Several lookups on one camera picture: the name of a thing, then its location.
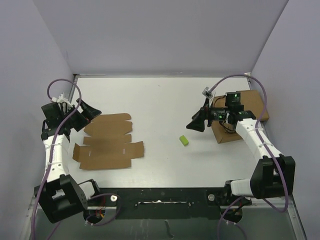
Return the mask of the brown cardboard box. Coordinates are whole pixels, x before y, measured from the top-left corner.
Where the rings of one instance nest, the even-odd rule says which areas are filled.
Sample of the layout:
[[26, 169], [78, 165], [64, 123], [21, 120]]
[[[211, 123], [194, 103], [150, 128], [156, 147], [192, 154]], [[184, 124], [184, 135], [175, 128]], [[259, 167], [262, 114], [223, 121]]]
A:
[[132, 130], [128, 113], [99, 115], [84, 128], [83, 145], [74, 145], [72, 159], [86, 171], [130, 168], [145, 153], [142, 141], [132, 142]]

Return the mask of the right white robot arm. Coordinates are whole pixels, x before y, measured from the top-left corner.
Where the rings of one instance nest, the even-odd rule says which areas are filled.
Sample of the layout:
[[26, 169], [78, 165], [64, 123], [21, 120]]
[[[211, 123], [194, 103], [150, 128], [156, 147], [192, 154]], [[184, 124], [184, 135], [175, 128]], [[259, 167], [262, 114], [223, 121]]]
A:
[[205, 127], [210, 127], [213, 122], [230, 124], [256, 160], [256, 167], [250, 178], [229, 181], [230, 187], [222, 192], [223, 200], [232, 205], [241, 196], [268, 199], [292, 195], [295, 160], [291, 156], [283, 155], [271, 143], [254, 113], [245, 110], [241, 104], [241, 93], [226, 93], [223, 107], [214, 106], [214, 97], [208, 90], [204, 90], [203, 95], [206, 97], [205, 102], [192, 116], [187, 129], [203, 132]]

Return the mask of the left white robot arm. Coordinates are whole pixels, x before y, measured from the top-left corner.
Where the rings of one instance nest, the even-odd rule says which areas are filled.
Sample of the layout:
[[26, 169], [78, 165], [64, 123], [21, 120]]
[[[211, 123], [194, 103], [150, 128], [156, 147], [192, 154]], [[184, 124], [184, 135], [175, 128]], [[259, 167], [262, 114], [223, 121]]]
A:
[[85, 212], [88, 204], [95, 206], [102, 199], [93, 179], [77, 183], [69, 173], [71, 130], [82, 130], [102, 113], [80, 99], [76, 102], [82, 111], [62, 96], [41, 107], [45, 116], [41, 133], [46, 154], [45, 170], [44, 182], [34, 188], [34, 195], [53, 224]]

